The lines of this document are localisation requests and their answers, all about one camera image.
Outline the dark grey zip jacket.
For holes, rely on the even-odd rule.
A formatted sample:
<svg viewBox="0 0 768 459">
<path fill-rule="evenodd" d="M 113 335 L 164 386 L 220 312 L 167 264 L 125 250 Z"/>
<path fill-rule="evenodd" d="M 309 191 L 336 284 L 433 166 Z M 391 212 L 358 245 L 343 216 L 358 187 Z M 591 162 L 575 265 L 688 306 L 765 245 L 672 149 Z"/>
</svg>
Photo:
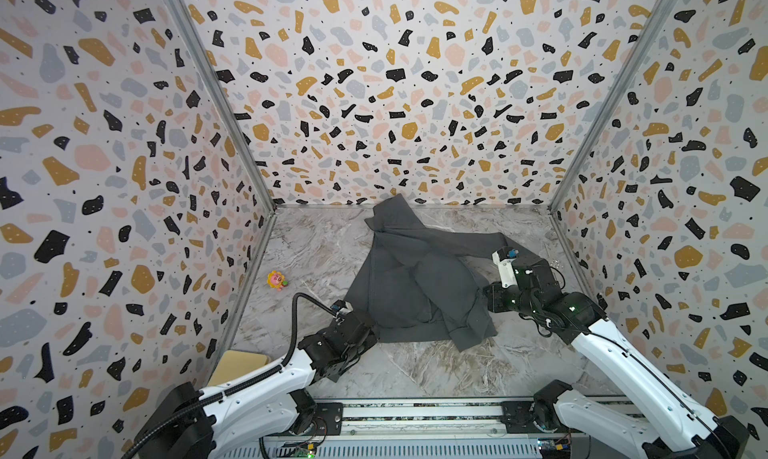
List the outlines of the dark grey zip jacket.
<svg viewBox="0 0 768 459">
<path fill-rule="evenodd" d="M 345 300 L 371 316 L 380 342 L 450 340 L 464 351 L 496 335 L 482 293 L 489 282 L 463 260 L 528 249 L 501 233 L 428 228 L 400 195 L 377 204 L 366 224 L 372 246 Z"/>
</svg>

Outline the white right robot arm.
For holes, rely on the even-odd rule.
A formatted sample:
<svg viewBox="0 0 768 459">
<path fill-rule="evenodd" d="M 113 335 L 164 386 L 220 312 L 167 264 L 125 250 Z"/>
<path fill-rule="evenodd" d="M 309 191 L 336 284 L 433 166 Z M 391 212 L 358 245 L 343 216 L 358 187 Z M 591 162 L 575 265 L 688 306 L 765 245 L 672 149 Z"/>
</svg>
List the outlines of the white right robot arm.
<svg viewBox="0 0 768 459">
<path fill-rule="evenodd" d="M 545 336 L 596 365 L 637 407 L 620 413 L 554 380 L 533 397 L 530 416 L 542 432 L 576 429 L 628 458 L 739 458 L 750 434 L 733 416 L 718 417 L 665 377 L 630 343 L 604 309 L 566 292 L 543 258 L 505 247 L 493 253 L 500 279 L 484 288 L 493 312 L 515 312 Z"/>
</svg>

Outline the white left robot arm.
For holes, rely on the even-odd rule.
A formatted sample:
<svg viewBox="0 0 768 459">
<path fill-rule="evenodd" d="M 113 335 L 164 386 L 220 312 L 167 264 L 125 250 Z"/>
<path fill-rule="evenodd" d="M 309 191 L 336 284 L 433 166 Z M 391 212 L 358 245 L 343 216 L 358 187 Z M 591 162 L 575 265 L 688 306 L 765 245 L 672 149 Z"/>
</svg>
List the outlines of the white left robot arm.
<svg viewBox="0 0 768 459">
<path fill-rule="evenodd" d="M 337 381 L 377 342 L 374 322 L 342 308 L 330 324 L 293 341 L 283 357 L 237 379 L 173 389 L 136 435 L 126 458 L 209 458 L 278 433 L 310 427 L 313 383 Z"/>
</svg>

